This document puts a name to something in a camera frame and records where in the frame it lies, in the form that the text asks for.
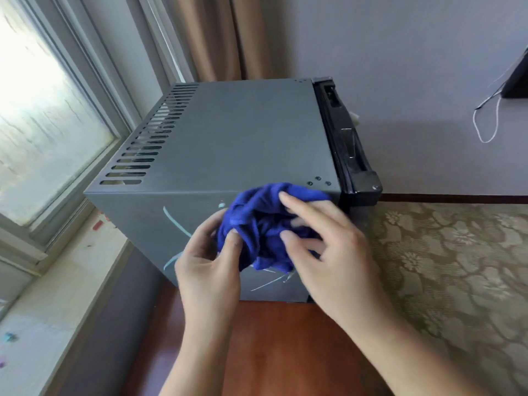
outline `person's left hand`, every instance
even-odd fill
[[[240,298],[240,235],[229,232],[216,255],[215,234],[225,212],[217,211],[196,229],[175,264],[185,325],[196,330],[228,328]]]

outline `baseboard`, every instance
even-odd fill
[[[383,193],[380,202],[528,204],[528,196]]]

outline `floral carpet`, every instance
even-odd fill
[[[528,205],[379,203],[368,232],[400,313],[493,394],[528,394]]]

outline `person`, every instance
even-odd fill
[[[427,345],[391,306],[381,288],[366,237],[328,201],[304,203],[282,192],[281,202],[322,240],[280,234],[314,301],[354,341],[396,396],[485,395]],[[240,298],[243,241],[231,231],[216,255],[213,235],[225,211],[192,235],[176,264],[185,329],[180,353],[161,396],[222,392],[235,309]],[[320,255],[316,259],[309,252]]]

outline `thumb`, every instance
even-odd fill
[[[244,241],[235,229],[229,231],[225,237],[224,247],[220,251],[218,259],[222,262],[222,265],[236,266],[238,269],[238,263],[240,260],[240,253],[242,252],[242,246]]]
[[[318,260],[308,251],[302,239],[291,231],[282,231],[280,233],[286,252],[293,262],[295,268],[302,275],[302,272],[312,267]]]

